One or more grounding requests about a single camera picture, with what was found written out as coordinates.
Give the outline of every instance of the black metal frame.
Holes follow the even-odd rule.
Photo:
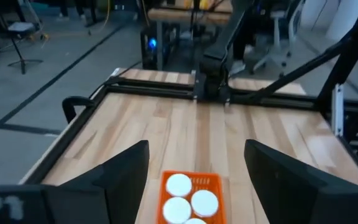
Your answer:
[[[88,122],[104,97],[109,93],[307,110],[319,112],[325,118],[329,117],[332,90],[335,85],[343,84],[346,81],[358,60],[358,20],[354,28],[338,44],[268,87],[257,91],[237,90],[228,85],[227,70],[225,68],[227,48],[236,35],[238,27],[242,24],[245,18],[244,14],[247,11],[246,8],[250,4],[245,0],[235,0],[233,3],[237,4],[234,8],[244,11],[234,12],[229,25],[218,37],[218,41],[205,52],[203,61],[200,63],[200,70],[196,73],[194,85],[130,80],[122,78],[121,74],[110,77],[89,100],[84,98],[65,100],[63,110],[71,126],[25,182],[27,184],[41,183],[71,141]],[[338,55],[340,55],[339,59],[318,97],[276,93],[281,87]],[[86,109],[76,117],[73,107],[78,105],[86,106]],[[358,124],[358,101],[345,100],[344,115],[347,117],[345,122],[347,131],[345,131],[344,137],[338,138],[358,166],[358,152],[356,154],[348,143],[352,141],[352,138],[358,137],[358,125],[355,125]]]

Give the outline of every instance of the wall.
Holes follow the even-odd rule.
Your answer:
[[[306,0],[301,17],[302,27],[312,28],[326,1],[327,4],[317,20],[315,29],[328,29],[334,19],[340,0]]]

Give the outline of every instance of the white round object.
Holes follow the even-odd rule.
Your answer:
[[[191,192],[191,180],[185,174],[173,174],[168,178],[165,189],[173,197],[186,197]]]
[[[165,202],[162,215],[169,224],[181,224],[191,217],[191,206],[186,199],[173,197]]]
[[[191,207],[199,217],[212,217],[218,211],[218,198],[209,190],[199,190],[191,197]]]
[[[206,224],[206,222],[198,219],[198,218],[191,218],[185,222],[185,224]]]

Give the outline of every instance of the table leg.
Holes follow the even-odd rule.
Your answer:
[[[162,71],[163,68],[163,35],[162,22],[157,21],[157,70]]]

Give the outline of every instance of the desk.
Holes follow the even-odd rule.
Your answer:
[[[149,19],[157,23],[157,48],[162,49],[163,39],[163,22],[177,22],[180,24],[188,24],[191,22],[191,9],[185,9],[185,0],[176,0],[174,5],[162,3],[163,7],[171,7],[172,9],[151,9],[148,12]],[[223,26],[228,22],[232,12],[232,6],[230,0],[223,1],[219,6],[216,7],[216,12],[197,13],[194,21],[199,24],[214,24],[217,26]],[[163,68],[163,55],[162,51],[157,51],[157,69],[162,70]]]
[[[181,73],[130,70],[125,77],[194,83],[191,75]],[[232,86],[251,90],[269,83],[241,78],[231,80]],[[279,91],[305,94],[299,84],[289,84]],[[223,180],[227,223],[243,223],[244,220],[247,223],[268,223],[244,160],[246,139],[257,139],[358,184],[357,165],[319,113],[244,105],[225,107],[123,94],[109,94],[104,98],[43,183],[62,184],[141,139],[149,140],[150,163],[137,223],[155,223],[160,176],[163,170],[172,169],[218,173]]]

